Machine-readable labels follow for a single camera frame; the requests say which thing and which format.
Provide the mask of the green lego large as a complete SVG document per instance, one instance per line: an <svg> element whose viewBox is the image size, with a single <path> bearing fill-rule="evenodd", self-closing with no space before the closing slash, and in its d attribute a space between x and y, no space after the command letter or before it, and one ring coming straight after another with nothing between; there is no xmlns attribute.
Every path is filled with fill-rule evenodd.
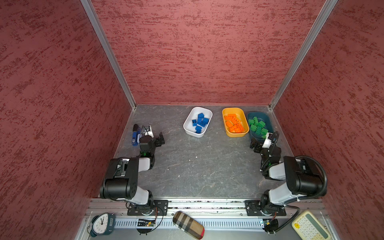
<svg viewBox="0 0 384 240"><path fill-rule="evenodd" d="M258 135L261 135L264 132L265 132L264 128L257 128L256 131L255 131L255 133L258 134Z"/></svg>

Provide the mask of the green lego lowest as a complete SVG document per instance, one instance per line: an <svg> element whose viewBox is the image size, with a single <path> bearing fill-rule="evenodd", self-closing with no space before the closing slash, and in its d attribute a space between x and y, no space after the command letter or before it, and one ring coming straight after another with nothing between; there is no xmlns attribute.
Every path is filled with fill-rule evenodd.
<svg viewBox="0 0 384 240"><path fill-rule="evenodd" d="M265 128L261 130L262 138L265 139L268 135L269 131Z"/></svg>

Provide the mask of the orange lego stack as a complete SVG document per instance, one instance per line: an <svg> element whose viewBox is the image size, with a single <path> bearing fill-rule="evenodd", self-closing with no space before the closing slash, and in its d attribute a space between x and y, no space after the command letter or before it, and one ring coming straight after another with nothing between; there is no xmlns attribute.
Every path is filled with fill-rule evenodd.
<svg viewBox="0 0 384 240"><path fill-rule="evenodd" d="M236 133L243 133L245 131L244 127L241 124L237 124L236 127Z"/></svg>

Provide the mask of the green studded lego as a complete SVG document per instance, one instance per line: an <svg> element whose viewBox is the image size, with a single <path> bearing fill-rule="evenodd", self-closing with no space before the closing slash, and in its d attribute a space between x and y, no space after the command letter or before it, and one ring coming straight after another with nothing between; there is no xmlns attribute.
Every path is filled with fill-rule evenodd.
<svg viewBox="0 0 384 240"><path fill-rule="evenodd" d="M250 125L250 130L255 132L257 130L257 126L256 125Z"/></svg>

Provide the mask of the blue lego cluster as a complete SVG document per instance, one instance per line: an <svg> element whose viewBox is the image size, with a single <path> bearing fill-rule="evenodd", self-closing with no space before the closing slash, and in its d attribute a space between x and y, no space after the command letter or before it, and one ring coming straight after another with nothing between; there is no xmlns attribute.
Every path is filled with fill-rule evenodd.
<svg viewBox="0 0 384 240"><path fill-rule="evenodd" d="M203 129L202 127L196 126L196 133L200 134L202 132L202 129Z"/></svg>

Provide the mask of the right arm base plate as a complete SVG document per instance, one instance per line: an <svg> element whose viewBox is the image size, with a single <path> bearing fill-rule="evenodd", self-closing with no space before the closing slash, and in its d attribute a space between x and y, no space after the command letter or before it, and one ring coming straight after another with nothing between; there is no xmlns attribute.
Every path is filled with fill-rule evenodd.
<svg viewBox="0 0 384 240"><path fill-rule="evenodd" d="M247 212L247 216L252 217L285 217L287 215L284 206L274 205L270 203L264 205L261 203L260 200L246 200L245 209Z"/></svg>

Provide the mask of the green lego small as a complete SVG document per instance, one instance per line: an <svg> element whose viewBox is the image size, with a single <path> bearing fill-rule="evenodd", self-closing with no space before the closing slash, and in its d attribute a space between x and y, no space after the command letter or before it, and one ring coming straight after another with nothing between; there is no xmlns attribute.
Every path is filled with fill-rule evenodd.
<svg viewBox="0 0 384 240"><path fill-rule="evenodd" d="M258 120L257 117L254 117L253 120L254 120L254 124L255 124L255 125L257 125L257 124L259 123L259 120Z"/></svg>

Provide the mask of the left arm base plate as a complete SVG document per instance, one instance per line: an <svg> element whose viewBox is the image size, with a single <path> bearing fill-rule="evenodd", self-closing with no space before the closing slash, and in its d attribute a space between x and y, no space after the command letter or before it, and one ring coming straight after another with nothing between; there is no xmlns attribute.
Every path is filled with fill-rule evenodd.
<svg viewBox="0 0 384 240"><path fill-rule="evenodd" d="M128 216L166 216L168 211L168 200L153 200L148 206L135 205L130 203L128 206Z"/></svg>

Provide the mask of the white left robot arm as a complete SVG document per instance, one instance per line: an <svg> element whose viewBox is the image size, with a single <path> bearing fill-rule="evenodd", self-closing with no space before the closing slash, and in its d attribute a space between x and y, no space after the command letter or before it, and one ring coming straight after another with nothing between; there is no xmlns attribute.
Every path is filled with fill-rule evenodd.
<svg viewBox="0 0 384 240"><path fill-rule="evenodd" d="M138 175L154 167L156 148L164 144L163 133L156 138L146 135L140 138L138 156L111 159L100 187L100 198L151 208L154 205L153 195L151 191L139 187Z"/></svg>

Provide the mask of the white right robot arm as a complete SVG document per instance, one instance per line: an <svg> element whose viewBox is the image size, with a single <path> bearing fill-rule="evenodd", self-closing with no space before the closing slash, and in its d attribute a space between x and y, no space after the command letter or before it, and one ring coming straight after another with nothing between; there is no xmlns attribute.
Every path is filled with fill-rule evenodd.
<svg viewBox="0 0 384 240"><path fill-rule="evenodd" d="M282 211L289 203L316 199L327 193L328 178L317 160L308 156L282 157L282 151L275 142L265 146L252 139L250 148L261 155L261 174L267 180L285 183L266 190L257 201L248 201L248 210L270 216Z"/></svg>

